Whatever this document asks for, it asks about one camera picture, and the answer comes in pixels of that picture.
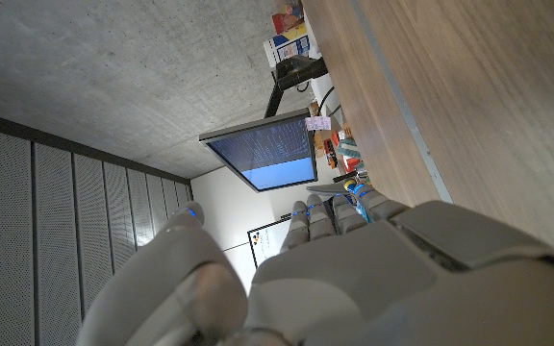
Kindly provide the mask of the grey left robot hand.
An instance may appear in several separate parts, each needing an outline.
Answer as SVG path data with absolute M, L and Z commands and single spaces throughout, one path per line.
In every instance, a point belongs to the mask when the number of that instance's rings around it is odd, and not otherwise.
M 294 203 L 280 252 L 244 287 L 204 230 L 173 213 L 108 281 L 81 345 L 554 345 L 554 248 L 441 201 L 369 185 Z

